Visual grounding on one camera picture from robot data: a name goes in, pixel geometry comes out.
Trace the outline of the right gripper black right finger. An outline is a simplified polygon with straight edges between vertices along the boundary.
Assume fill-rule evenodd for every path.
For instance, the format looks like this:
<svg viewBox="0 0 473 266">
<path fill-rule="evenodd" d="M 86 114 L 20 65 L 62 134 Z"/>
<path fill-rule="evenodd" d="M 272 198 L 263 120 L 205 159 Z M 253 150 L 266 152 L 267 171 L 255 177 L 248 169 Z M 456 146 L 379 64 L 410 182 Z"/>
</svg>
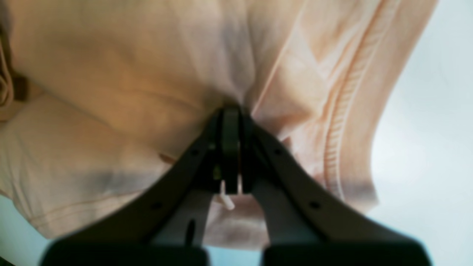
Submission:
<svg viewBox="0 0 473 266">
<path fill-rule="evenodd" d="M 365 217 L 323 189 L 274 137 L 239 113 L 242 191 L 266 219 L 262 266 L 430 266 L 415 239 Z"/>
</svg>

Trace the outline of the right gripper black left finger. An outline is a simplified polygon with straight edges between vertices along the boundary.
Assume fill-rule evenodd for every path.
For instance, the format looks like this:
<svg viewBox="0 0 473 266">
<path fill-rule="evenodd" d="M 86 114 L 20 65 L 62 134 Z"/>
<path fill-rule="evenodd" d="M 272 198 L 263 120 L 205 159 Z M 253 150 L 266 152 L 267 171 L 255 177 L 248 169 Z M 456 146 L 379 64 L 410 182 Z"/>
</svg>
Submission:
<svg viewBox="0 0 473 266">
<path fill-rule="evenodd" d="M 57 240 L 42 266 L 208 266 L 202 248 L 215 195 L 237 194 L 239 109 L 222 108 L 151 188 L 99 222 Z"/>
</svg>

